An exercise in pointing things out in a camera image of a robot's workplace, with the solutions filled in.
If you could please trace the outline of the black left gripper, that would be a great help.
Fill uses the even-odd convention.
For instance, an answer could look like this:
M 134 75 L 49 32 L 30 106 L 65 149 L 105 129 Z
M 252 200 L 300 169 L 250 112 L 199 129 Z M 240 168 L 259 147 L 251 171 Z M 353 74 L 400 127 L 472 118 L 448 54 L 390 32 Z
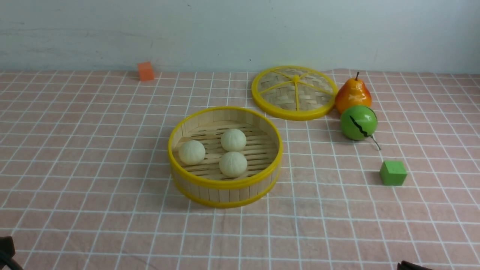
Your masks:
M 14 259 L 15 247 L 12 236 L 0 237 L 0 269 L 8 267 L 10 270 L 23 270 Z

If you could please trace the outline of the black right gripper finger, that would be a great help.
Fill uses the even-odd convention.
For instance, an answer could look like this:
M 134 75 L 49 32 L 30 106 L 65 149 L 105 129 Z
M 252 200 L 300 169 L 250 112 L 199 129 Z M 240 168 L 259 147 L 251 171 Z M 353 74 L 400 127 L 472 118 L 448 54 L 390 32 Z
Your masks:
M 403 260 L 400 263 L 397 263 L 397 270 L 432 270 L 432 269 Z

